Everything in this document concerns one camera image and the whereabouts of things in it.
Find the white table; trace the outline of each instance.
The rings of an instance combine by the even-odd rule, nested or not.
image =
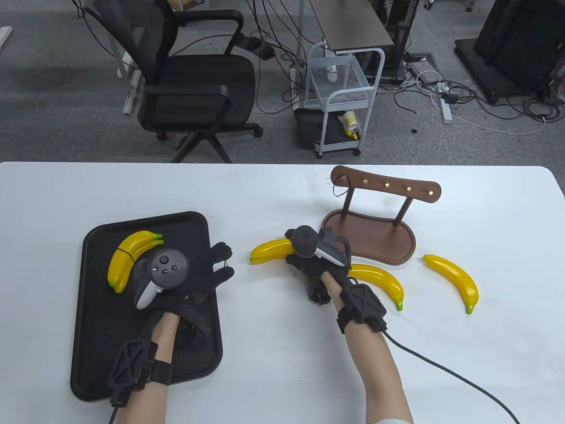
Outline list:
[[[535,167],[359,166],[442,185],[405,222],[418,240],[391,271],[405,310],[389,333],[492,391],[523,424],[565,422],[565,201]],[[248,265],[256,245],[341,206],[326,165],[3,163],[0,165],[0,410],[11,424],[105,423],[107,401],[69,388],[81,246],[95,226],[197,210],[226,241],[235,277],[218,290],[224,357],[210,376],[170,387],[167,424],[364,423],[363,388],[331,305],[315,306],[283,261]],[[356,191],[354,211],[394,216],[403,198]],[[466,315],[455,288],[419,257],[466,269],[481,300]],[[354,262],[367,262],[356,259]],[[453,377],[392,347],[416,423],[510,418]]]

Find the hand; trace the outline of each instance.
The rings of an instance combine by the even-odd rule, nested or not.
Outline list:
[[[285,237],[290,239],[292,237],[293,229],[285,233]],[[345,274],[349,273],[349,266],[338,267],[337,265],[329,262],[327,259],[312,256],[311,258],[303,258],[297,254],[288,255],[286,262],[294,266],[297,270],[302,271],[308,276],[308,297],[311,301],[325,305],[330,302],[331,297],[328,293],[327,285],[321,280],[322,274],[329,270],[343,270]]]
[[[233,277],[233,268],[227,265],[210,273],[215,263],[225,262],[231,256],[232,250],[226,243],[217,243],[210,249],[189,257],[188,277],[178,287],[156,295],[149,308],[179,315],[206,336],[211,329],[195,306],[202,303],[216,287]]]

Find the banana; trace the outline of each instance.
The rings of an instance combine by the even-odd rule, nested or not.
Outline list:
[[[272,240],[253,249],[250,262],[257,265],[276,259],[286,259],[288,255],[292,254],[296,254],[296,252],[289,239]],[[349,276],[380,287],[393,300],[396,308],[402,310],[404,289],[393,275],[371,265],[352,265]]]
[[[479,303],[479,289],[469,274],[439,256],[424,255],[424,261],[432,270],[443,275],[457,287],[467,306],[467,313],[471,314],[475,305]]]
[[[286,259],[288,255],[294,254],[296,254],[296,252],[289,239],[271,240],[253,249],[250,262],[253,265],[257,265],[276,259]]]
[[[133,264],[148,250],[165,243],[161,234],[138,231],[120,243],[108,267],[108,284],[118,294],[125,290]]]
[[[376,266],[353,264],[348,276],[380,287],[396,304],[396,309],[402,310],[404,288],[392,274]]]
[[[126,239],[120,243],[118,249],[128,252],[133,256],[133,253],[138,251],[141,246],[162,238],[162,234],[155,234],[151,231],[138,231],[126,237]]]

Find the chair seat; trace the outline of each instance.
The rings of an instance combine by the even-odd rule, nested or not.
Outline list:
[[[159,71],[156,85],[221,84],[232,97],[230,108],[219,132],[227,132],[247,122],[255,101],[255,70],[243,56],[179,55],[167,58]],[[162,96],[151,116],[145,102],[138,117],[155,131],[191,132],[209,129],[223,105],[220,97]]]

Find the wooden stand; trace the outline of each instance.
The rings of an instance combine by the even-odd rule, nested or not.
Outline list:
[[[400,265],[410,259],[416,249],[416,237],[402,218],[414,199],[436,202],[441,196],[440,185],[433,181],[370,174],[341,165],[332,170],[331,179],[335,185],[348,190],[343,208],[330,212],[322,228],[332,227],[336,236],[346,237],[353,256],[389,265]],[[358,214],[349,210],[355,188],[406,196],[406,200],[394,219]]]

